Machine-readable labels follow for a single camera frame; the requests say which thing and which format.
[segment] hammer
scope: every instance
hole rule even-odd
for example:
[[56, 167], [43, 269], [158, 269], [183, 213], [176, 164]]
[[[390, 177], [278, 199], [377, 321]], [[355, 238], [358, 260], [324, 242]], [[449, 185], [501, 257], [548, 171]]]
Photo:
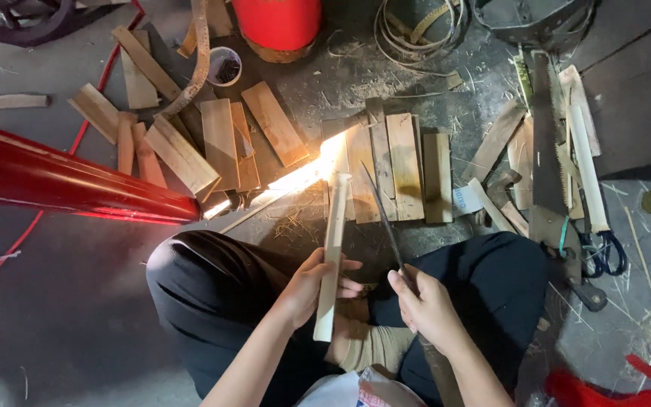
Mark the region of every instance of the hammer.
[[513, 203], [511, 203], [509, 196], [506, 195], [506, 188], [509, 185], [520, 181], [520, 179], [521, 176], [519, 172], [514, 170], [504, 171], [501, 173], [501, 177], [498, 181], [494, 181], [488, 186], [486, 189], [486, 195], [494, 203], [494, 206], [499, 208], [504, 217], [506, 217], [523, 236], [529, 237], [529, 223], [523, 216], [521, 216], [521, 212], [519, 212]]

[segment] green string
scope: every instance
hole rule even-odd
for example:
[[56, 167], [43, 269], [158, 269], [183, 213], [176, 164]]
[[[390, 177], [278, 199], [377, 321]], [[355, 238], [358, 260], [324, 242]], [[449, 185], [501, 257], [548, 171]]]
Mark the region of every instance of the green string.
[[566, 237], [566, 225], [569, 223], [569, 216], [567, 215], [564, 218], [564, 225], [561, 226], [561, 239], [559, 239], [559, 255], [563, 258], [566, 257], [566, 252], [564, 251], [564, 238]]

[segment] black pants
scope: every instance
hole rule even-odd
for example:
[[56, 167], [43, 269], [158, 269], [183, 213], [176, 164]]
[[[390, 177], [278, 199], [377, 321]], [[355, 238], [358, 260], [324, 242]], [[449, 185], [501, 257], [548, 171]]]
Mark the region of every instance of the black pants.
[[[180, 233], [153, 252], [147, 265], [150, 291], [200, 397], [217, 383], [302, 261], [206, 231]], [[471, 338], [512, 391], [544, 308], [547, 259], [539, 246], [496, 233], [410, 264], [444, 283]], [[385, 274], [368, 295], [370, 323], [405, 327]], [[312, 340], [313, 327], [311, 318], [290, 339], [262, 406], [294, 405], [316, 380], [338, 372], [323, 361], [329, 344]], [[417, 340], [396, 378], [427, 404], [440, 405]]]

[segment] hand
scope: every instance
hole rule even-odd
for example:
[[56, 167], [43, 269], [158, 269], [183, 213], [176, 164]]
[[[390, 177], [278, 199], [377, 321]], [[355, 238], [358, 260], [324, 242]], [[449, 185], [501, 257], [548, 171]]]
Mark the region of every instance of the hand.
[[440, 281], [416, 267], [409, 264], [404, 266], [416, 293], [403, 279], [403, 270], [388, 272], [388, 282], [399, 296], [401, 318], [413, 333], [421, 332], [439, 352], [446, 355], [464, 335], [468, 337], [448, 291]]
[[[271, 310], [286, 318], [293, 329], [298, 329], [313, 315], [321, 289], [321, 279], [328, 273], [335, 273], [336, 267], [332, 262], [323, 263], [326, 250], [317, 248], [293, 274], [285, 290], [281, 292]], [[357, 270], [363, 263], [346, 260], [341, 254], [341, 270]], [[339, 280], [338, 298], [355, 298], [363, 290], [363, 286], [345, 277]]]

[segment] red cable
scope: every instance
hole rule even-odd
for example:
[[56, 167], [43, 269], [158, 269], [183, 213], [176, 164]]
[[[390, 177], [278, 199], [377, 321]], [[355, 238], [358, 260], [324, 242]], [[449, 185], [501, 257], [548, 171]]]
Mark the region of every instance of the red cable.
[[[132, 21], [130, 22], [130, 25], [127, 26], [128, 30], [133, 30], [135, 27], [137, 27], [138, 24], [140, 24], [140, 21], [142, 21], [142, 18], [145, 16], [145, 10], [142, 9], [140, 6], [140, 2], [138, 0], [131, 0], [131, 3], [133, 6], [137, 7], [138, 13], [135, 14], [134, 18], [132, 18]], [[97, 84], [97, 90], [100, 92], [104, 90], [104, 87], [107, 86], [107, 81], [109, 80], [109, 76], [112, 73], [112, 66], [114, 65], [114, 61], [117, 59], [117, 56], [119, 55], [119, 43], [117, 43], [112, 52], [109, 54], [109, 59], [107, 59], [107, 64], [104, 66], [104, 70], [102, 71], [102, 75], [100, 76], [99, 84]], [[87, 127], [89, 127], [90, 123], [85, 120], [82, 122], [82, 126], [79, 127], [79, 132], [77, 133], [77, 137], [75, 137], [75, 141], [72, 143], [72, 147], [69, 148], [69, 155], [75, 155], [75, 152], [77, 151], [77, 147], [79, 147], [80, 141], [82, 141], [82, 136], [85, 134], [87, 131]], [[32, 229], [34, 229], [34, 226], [37, 225], [37, 222], [39, 222], [39, 219], [41, 219], [42, 214], [44, 211], [39, 211], [37, 213], [37, 216], [34, 217], [34, 220], [32, 220], [32, 223], [29, 224], [29, 227], [22, 233], [21, 236], [17, 239], [17, 241], [14, 242], [12, 247], [9, 248], [5, 252], [5, 254], [0, 257], [0, 267], [2, 264], [6, 262], [8, 259], [8, 255], [13, 254], [17, 248], [24, 242], [24, 239], [29, 236], [29, 234], [32, 232]]]

